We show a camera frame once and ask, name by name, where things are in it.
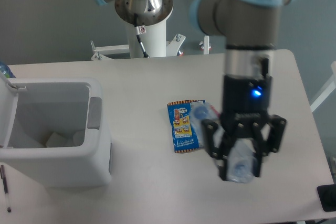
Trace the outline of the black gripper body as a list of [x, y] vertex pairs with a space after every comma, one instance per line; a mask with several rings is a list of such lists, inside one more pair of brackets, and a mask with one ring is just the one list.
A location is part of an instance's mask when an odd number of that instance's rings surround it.
[[224, 76], [221, 125], [230, 138], [253, 138], [252, 126], [269, 122], [272, 77], [261, 79]]

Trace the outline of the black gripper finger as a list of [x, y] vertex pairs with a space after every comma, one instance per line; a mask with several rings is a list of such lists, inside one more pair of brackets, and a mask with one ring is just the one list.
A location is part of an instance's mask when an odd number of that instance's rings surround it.
[[215, 146], [215, 134], [219, 132], [219, 127], [215, 121], [204, 119], [201, 121], [204, 149], [207, 154], [216, 161], [221, 161], [218, 168], [218, 175], [223, 181], [228, 179], [228, 156], [233, 147], [230, 136], [224, 132], [220, 137], [219, 146]]
[[262, 129], [265, 125], [254, 122], [251, 126], [252, 143], [255, 149], [254, 158], [256, 161], [253, 165], [253, 175], [255, 177], [261, 176], [261, 167], [263, 158], [268, 156], [270, 152], [277, 153], [280, 149], [282, 137], [285, 132], [287, 120], [279, 115], [271, 115], [266, 122], [269, 125], [269, 134], [266, 139], [262, 135]]

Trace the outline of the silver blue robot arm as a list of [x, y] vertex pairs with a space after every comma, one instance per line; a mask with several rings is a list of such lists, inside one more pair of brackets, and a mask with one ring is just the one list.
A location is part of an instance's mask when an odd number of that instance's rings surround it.
[[[263, 158], [279, 151], [286, 119], [270, 115], [271, 59], [275, 50], [281, 8], [294, 0], [195, 0], [190, 20], [202, 33], [226, 38], [222, 112], [219, 120], [203, 119], [201, 128], [208, 155], [220, 161], [219, 177], [234, 180], [233, 152], [237, 142], [250, 140], [254, 147], [247, 158], [248, 172], [259, 177]], [[140, 57], [155, 53], [143, 43], [140, 29], [163, 19], [168, 0], [96, 0], [115, 3], [119, 16], [128, 22]]]

